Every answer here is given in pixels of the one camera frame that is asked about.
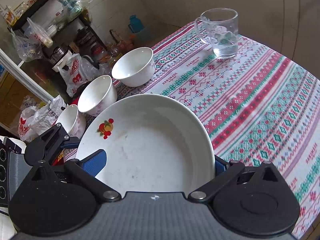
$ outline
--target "glass mug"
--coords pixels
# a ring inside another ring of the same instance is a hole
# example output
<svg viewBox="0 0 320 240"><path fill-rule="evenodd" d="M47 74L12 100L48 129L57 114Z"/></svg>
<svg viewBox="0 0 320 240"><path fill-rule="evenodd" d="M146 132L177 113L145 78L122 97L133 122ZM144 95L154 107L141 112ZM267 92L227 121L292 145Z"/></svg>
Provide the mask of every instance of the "glass mug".
<svg viewBox="0 0 320 240"><path fill-rule="evenodd" d="M203 37L198 22L203 22L208 36ZM195 31L200 40L211 44L213 52L221 58L234 57L238 51L238 13L228 8L205 11L195 20Z"/></svg>

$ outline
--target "white plastic bag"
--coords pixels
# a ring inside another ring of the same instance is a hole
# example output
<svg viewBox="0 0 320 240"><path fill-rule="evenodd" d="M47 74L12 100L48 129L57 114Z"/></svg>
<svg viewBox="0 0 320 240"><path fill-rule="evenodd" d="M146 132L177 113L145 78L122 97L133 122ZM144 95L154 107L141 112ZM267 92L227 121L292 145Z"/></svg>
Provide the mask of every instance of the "white plastic bag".
<svg viewBox="0 0 320 240"><path fill-rule="evenodd" d="M58 0L63 7L63 11L67 15L69 22L74 20L83 10L80 0Z"/></svg>
<svg viewBox="0 0 320 240"><path fill-rule="evenodd" d="M78 87L99 76L99 70L80 54L74 54L67 61L68 70L58 67L60 75L67 84L67 93L70 97L76 93Z"/></svg>
<svg viewBox="0 0 320 240"><path fill-rule="evenodd" d="M41 44L37 40L17 36L13 30L11 35L17 53L24 62L43 58Z"/></svg>
<svg viewBox="0 0 320 240"><path fill-rule="evenodd" d="M40 25L34 23L29 17L27 18L30 29L32 31L31 36L35 37L39 42L43 43L47 48L50 48L53 44L49 34Z"/></svg>
<svg viewBox="0 0 320 240"><path fill-rule="evenodd" d="M58 95L40 109L30 106L20 115L18 135L21 141L31 142L43 132L47 131L62 113L61 107L67 107L62 97Z"/></svg>

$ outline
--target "table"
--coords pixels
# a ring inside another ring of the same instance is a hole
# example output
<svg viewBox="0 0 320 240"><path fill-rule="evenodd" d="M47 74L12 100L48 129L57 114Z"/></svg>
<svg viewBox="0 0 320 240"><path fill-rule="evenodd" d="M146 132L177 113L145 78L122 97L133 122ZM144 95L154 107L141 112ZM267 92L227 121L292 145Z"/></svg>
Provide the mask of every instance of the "table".
<svg viewBox="0 0 320 240"><path fill-rule="evenodd" d="M114 81L118 98L174 98L200 119L217 156L247 166L272 161L300 203L300 238L320 212L320 81L263 44L244 36L238 44L236 57L221 59L190 23L153 47L150 82Z"/></svg>

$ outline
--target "tiled floor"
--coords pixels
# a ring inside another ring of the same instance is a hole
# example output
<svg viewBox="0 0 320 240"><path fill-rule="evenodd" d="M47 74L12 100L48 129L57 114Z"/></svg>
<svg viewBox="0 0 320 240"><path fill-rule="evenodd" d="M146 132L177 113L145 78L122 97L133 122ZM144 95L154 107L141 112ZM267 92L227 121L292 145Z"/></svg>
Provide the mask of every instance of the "tiled floor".
<svg viewBox="0 0 320 240"><path fill-rule="evenodd" d="M316 240L320 237L320 215L312 223L312 226L305 232L300 240Z"/></svg>

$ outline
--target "blue kettle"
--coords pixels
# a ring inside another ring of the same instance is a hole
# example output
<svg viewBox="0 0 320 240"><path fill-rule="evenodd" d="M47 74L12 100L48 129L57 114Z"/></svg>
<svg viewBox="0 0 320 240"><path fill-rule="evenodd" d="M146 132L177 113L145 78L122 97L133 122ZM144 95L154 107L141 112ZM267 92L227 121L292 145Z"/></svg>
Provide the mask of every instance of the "blue kettle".
<svg viewBox="0 0 320 240"><path fill-rule="evenodd" d="M144 28L140 19L135 15L130 16L130 24L128 25L128 27L132 31L132 33L138 33Z"/></svg>

